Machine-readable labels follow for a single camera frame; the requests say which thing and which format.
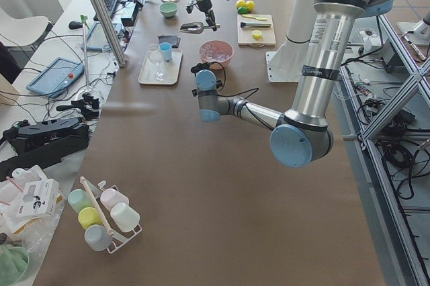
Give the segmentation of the metal ice scoop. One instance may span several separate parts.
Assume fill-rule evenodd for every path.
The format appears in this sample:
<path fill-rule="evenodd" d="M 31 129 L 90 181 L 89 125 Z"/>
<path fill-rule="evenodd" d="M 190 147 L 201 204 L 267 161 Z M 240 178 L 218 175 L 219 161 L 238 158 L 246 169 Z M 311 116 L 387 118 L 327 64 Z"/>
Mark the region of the metal ice scoop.
<path fill-rule="evenodd" d="M 201 34 L 204 30 L 213 30 L 216 31 L 220 28 L 220 24 L 215 24 L 213 26 L 206 25 L 203 22 L 190 22 L 182 24 L 179 31 L 181 33 L 187 34 Z"/>

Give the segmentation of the pink pastel cup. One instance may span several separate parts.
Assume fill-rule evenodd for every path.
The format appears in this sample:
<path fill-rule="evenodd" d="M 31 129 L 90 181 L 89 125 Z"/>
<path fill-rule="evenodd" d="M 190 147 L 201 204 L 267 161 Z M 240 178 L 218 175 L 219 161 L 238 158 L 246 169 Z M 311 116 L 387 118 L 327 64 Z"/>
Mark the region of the pink pastel cup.
<path fill-rule="evenodd" d="M 129 198 L 113 188 L 104 190 L 100 195 L 100 201 L 108 211 L 111 211 L 117 203 L 129 204 Z"/>

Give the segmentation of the green pastel cup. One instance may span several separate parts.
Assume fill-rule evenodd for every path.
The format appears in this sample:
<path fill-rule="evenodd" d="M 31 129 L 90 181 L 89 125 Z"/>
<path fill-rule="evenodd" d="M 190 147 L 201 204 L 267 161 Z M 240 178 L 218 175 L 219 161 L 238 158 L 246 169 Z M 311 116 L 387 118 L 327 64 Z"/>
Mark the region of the green pastel cup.
<path fill-rule="evenodd" d="M 67 201 L 76 214 L 79 214 L 86 207 L 93 207 L 87 192 L 82 189 L 72 190 L 67 197 Z"/>

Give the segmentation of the grey pastel cup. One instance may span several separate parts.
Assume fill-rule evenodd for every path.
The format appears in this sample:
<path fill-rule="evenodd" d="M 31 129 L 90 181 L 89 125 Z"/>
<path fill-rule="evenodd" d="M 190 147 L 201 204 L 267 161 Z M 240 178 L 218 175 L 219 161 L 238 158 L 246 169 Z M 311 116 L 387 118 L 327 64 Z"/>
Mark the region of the grey pastel cup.
<path fill-rule="evenodd" d="M 112 237 L 106 229 L 98 224 L 89 226 L 85 231 L 84 238 L 90 248 L 97 252 L 104 251 L 112 242 Z"/>

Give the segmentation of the yellow plastic knife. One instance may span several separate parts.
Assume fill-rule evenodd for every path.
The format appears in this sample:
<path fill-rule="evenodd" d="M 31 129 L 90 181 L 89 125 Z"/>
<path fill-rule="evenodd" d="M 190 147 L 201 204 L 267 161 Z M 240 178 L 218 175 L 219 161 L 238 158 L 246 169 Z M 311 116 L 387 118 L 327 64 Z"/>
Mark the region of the yellow plastic knife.
<path fill-rule="evenodd" d="M 255 19 L 257 21 L 267 21 L 266 17 L 260 17 L 260 16 L 256 16 L 256 15 L 244 14 L 244 15 L 242 15 L 242 17 L 248 18 L 248 19 Z"/>

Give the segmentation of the green lime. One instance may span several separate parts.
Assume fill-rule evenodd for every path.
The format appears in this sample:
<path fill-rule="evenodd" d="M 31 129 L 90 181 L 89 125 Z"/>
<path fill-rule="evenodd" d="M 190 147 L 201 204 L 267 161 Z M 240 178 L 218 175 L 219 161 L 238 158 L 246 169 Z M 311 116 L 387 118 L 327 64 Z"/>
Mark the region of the green lime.
<path fill-rule="evenodd" d="M 248 14 L 248 9 L 246 8 L 246 7 L 239 7 L 238 9 L 237 9 L 237 13 L 238 14 L 240 14 L 240 15 L 242 15 L 242 14 Z"/>

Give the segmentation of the green bowl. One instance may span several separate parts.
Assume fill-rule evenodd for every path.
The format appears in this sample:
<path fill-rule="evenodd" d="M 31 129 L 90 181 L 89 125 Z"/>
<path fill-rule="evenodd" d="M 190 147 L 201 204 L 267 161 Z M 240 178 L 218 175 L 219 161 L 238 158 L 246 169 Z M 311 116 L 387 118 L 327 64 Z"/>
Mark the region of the green bowl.
<path fill-rule="evenodd" d="M 174 2 L 164 2 L 159 6 L 159 11 L 164 17 L 174 17 L 177 13 L 177 4 Z"/>

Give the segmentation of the grey folded cloth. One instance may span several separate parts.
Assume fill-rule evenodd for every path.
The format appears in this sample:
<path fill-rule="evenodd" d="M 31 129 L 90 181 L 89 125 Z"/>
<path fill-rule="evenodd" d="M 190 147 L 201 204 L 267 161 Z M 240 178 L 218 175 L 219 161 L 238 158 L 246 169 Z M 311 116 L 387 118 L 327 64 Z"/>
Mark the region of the grey folded cloth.
<path fill-rule="evenodd" d="M 159 43 L 169 43 L 172 45 L 172 48 L 178 48 L 181 38 L 177 35 L 160 35 L 158 36 Z"/>

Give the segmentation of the half lemon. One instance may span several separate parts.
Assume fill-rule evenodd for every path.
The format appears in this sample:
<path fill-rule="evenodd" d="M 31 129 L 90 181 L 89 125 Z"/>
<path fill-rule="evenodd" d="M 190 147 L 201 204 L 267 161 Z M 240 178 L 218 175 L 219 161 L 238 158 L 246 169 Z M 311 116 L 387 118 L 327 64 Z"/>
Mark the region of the half lemon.
<path fill-rule="evenodd" d="M 259 38 L 261 38 L 262 37 L 262 33 L 261 33 L 261 31 L 259 31 L 259 30 L 254 30 L 253 31 L 253 38 L 254 39 L 259 39 Z"/>

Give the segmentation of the cream serving tray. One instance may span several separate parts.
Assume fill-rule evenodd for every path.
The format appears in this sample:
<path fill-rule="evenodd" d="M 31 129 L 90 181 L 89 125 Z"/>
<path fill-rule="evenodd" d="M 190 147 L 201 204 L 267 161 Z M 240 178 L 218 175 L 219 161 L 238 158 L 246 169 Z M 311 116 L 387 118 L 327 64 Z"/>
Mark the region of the cream serving tray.
<path fill-rule="evenodd" d="M 162 62 L 160 64 L 160 70 L 166 75 L 166 79 L 158 81 L 156 80 L 157 66 L 149 60 L 149 53 L 146 52 L 144 64 L 138 76 L 138 82 L 141 85 L 174 85 L 178 81 L 182 54 L 181 49 L 172 49 L 172 59 L 169 62 Z"/>

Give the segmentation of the blue teach pendant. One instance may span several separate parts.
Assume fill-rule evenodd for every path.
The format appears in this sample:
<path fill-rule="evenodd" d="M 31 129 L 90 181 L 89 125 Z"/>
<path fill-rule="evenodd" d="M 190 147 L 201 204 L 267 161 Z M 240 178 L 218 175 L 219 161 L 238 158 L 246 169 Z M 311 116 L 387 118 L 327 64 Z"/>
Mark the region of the blue teach pendant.
<path fill-rule="evenodd" d="M 82 62 L 57 58 L 31 81 L 26 89 L 39 95 L 55 98 L 76 82 L 83 72 Z"/>
<path fill-rule="evenodd" d="M 90 52 L 100 52 L 109 46 L 104 30 L 99 21 L 96 21 L 86 36 L 87 50 Z"/>

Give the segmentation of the white chair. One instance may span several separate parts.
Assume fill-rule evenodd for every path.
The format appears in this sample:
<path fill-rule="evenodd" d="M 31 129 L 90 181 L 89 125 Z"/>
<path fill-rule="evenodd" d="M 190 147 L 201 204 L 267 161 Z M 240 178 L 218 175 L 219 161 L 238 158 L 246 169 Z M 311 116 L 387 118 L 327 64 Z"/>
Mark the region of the white chair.
<path fill-rule="evenodd" d="M 37 49 L 36 41 L 53 28 L 45 16 L 15 18 L 1 8 L 1 43 L 6 48 Z"/>

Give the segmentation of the steel black-handled tool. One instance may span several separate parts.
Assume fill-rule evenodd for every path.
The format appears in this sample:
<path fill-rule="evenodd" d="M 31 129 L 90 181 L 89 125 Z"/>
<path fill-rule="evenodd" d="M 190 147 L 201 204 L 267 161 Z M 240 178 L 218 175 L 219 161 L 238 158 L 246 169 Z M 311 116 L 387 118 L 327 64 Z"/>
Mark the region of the steel black-handled tool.
<path fill-rule="evenodd" d="M 240 23 L 240 27 L 241 28 L 270 28 L 271 24 L 270 23 L 251 23 L 251 22 L 244 22 L 242 21 Z"/>

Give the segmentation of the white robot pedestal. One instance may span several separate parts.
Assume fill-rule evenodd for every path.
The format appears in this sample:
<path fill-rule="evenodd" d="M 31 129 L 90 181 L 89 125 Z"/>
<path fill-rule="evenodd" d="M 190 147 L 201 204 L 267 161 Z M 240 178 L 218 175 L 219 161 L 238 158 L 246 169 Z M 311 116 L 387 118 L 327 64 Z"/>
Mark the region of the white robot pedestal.
<path fill-rule="evenodd" d="M 285 42 L 266 53 L 267 76 L 272 83 L 297 82 L 310 43 L 316 11 L 314 0 L 295 0 Z"/>

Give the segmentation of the aluminium frame post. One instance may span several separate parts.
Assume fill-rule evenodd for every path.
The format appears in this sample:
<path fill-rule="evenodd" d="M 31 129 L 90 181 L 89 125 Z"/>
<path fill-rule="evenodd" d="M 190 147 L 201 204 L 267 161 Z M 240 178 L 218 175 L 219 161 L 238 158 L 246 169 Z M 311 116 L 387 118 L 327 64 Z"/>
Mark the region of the aluminium frame post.
<path fill-rule="evenodd" d="M 107 42 L 114 53 L 118 66 L 126 66 L 126 56 L 122 50 L 122 47 L 120 46 L 120 41 L 117 37 L 114 27 L 112 26 L 112 21 L 108 15 L 108 11 L 103 0 L 90 0 L 90 2 L 99 18 L 99 22 L 101 23 Z"/>

